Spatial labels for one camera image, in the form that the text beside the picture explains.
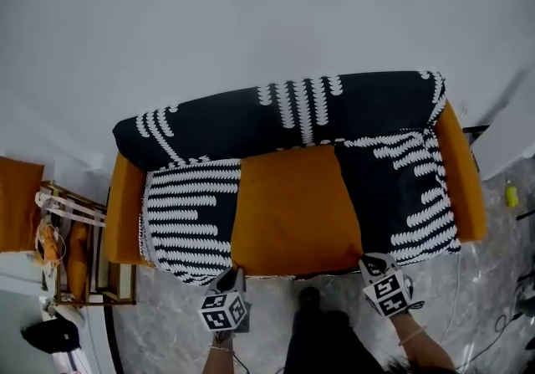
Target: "marble floor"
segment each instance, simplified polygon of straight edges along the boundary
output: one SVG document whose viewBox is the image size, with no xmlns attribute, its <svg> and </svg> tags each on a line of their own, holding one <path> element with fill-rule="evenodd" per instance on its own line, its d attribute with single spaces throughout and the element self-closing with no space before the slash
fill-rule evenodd
<svg viewBox="0 0 535 374">
<path fill-rule="evenodd" d="M 507 180 L 518 188 L 521 206 L 509 209 L 503 198 Z M 415 297 L 425 306 L 414 312 L 437 341 L 455 316 L 444 347 L 457 366 L 490 344 L 498 316 L 511 316 L 516 279 L 532 269 L 530 220 L 516 222 L 535 189 L 535 163 L 524 160 L 483 184 L 488 211 L 488 237 L 465 244 L 461 256 L 444 255 L 405 269 L 415 281 Z M 325 308 L 349 313 L 354 329 L 381 362 L 402 355 L 389 322 L 364 300 L 359 275 L 318 277 L 306 282 L 287 279 L 249 280 L 251 332 L 235 339 L 235 350 L 252 374 L 275 374 L 284 364 L 295 295 L 304 286 L 318 287 Z M 196 313 L 204 289 L 182 284 L 171 274 L 140 268 L 138 304 L 114 309 L 115 330 L 126 374 L 199 373 L 211 335 Z M 470 368 L 485 373 L 520 373 L 531 354 L 523 350 L 535 325 L 523 316 L 512 322 L 489 351 Z M 242 368 L 236 373 L 244 372 Z"/>
</svg>

